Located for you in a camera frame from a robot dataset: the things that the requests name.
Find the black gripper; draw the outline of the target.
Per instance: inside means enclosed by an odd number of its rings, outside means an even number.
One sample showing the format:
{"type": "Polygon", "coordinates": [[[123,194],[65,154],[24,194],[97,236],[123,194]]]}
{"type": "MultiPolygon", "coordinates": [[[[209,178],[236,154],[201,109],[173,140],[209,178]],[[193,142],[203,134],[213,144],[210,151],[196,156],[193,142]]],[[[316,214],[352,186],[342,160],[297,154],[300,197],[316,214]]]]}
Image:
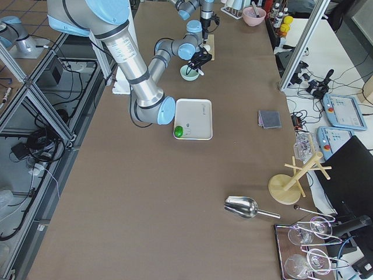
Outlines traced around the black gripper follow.
{"type": "Polygon", "coordinates": [[[194,53],[192,58],[188,61],[188,66],[197,70],[200,75],[203,75],[202,66],[209,62],[212,59],[212,55],[206,50],[200,50],[199,52],[194,53]]]}
{"type": "Polygon", "coordinates": [[[201,11],[200,12],[200,22],[201,22],[201,25],[202,25],[203,44],[205,44],[207,42],[207,39],[208,39],[208,31],[209,31],[209,27],[211,25],[211,22],[215,23],[215,25],[216,25],[215,29],[216,29],[220,25],[220,18],[213,11],[210,11],[210,12],[201,11]]]}

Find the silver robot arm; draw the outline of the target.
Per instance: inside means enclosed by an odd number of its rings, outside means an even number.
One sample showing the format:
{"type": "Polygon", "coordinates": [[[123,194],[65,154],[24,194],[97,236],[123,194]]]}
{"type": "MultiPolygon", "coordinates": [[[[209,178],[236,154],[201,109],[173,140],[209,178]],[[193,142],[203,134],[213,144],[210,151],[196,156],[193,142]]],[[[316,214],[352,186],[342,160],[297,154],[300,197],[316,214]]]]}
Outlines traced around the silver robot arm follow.
{"type": "Polygon", "coordinates": [[[203,47],[213,13],[213,1],[173,1],[178,14],[188,20],[186,34],[179,40],[162,39],[155,45],[155,55],[146,65],[129,32],[129,1],[48,1],[48,21],[56,31],[87,37],[93,34],[108,48],[125,75],[135,97],[129,112],[137,121],[169,124],[175,116],[175,100],[166,96],[157,82],[170,59],[178,56],[191,69],[200,71],[212,55],[203,47]],[[189,20],[200,9],[198,20],[189,20]]]}
{"type": "Polygon", "coordinates": [[[199,8],[200,9],[200,22],[202,25],[202,36],[203,42],[206,43],[208,40],[209,33],[213,32],[209,30],[211,22],[214,21],[216,28],[220,24],[220,18],[213,11],[214,1],[211,0],[174,0],[170,1],[178,11],[179,16],[183,20],[187,20],[191,15],[199,8]]]}

